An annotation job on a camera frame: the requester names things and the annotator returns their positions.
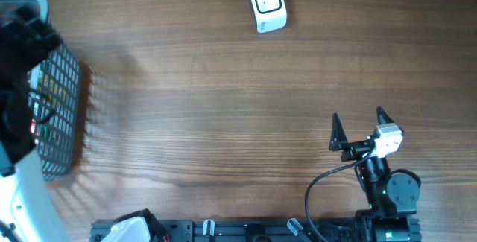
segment white device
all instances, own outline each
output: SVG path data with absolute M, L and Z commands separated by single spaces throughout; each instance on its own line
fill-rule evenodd
M 283 0 L 250 0 L 256 20 L 256 30 L 263 34 L 286 25 L 286 8 Z

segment wooden tabletop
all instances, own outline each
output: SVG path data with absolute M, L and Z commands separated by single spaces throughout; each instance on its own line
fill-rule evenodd
M 76 158 L 49 183 L 74 241 L 149 208 L 159 219 L 304 217 L 382 106 L 405 131 L 391 168 L 422 181 L 425 241 L 477 235 L 477 0 L 285 0 L 258 34 L 248 0 L 49 0 L 83 67 Z M 313 217 L 367 208 L 353 171 Z

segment wooden table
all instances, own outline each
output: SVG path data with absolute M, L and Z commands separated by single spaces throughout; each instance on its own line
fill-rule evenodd
M 405 131 L 392 168 L 423 180 L 425 241 L 477 235 L 477 0 L 285 0 L 258 34 L 248 0 L 49 0 L 84 60 L 71 173 L 48 184 L 74 241 L 96 219 L 304 217 L 383 106 Z M 313 217 L 367 207 L 353 171 L 312 191 Z

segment white box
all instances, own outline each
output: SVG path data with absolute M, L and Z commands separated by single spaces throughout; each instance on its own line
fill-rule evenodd
M 286 25 L 286 8 L 283 0 L 250 0 L 259 33 L 283 28 Z

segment blurry black object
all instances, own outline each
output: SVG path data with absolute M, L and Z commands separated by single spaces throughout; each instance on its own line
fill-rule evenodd
M 15 173 L 14 165 L 35 147 L 30 133 L 33 112 L 28 107 L 27 73 L 60 44 L 60 37 L 35 11 L 21 7 L 0 27 L 0 174 Z M 47 121 L 53 115 L 50 111 Z

